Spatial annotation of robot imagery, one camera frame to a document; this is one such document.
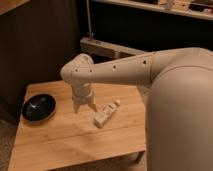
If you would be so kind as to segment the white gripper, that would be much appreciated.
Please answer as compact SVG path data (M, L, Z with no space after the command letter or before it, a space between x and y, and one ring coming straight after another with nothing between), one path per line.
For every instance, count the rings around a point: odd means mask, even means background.
M94 93L90 83L72 85L72 99L74 102L74 112L77 114L80 105L88 104L89 107L97 112L97 107L94 102Z

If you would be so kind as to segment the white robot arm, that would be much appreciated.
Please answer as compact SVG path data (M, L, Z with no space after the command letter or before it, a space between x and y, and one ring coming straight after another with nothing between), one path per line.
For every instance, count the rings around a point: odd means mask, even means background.
M77 105L93 83L147 86L147 171L213 171L213 52L180 48L95 64L80 54L60 75Z

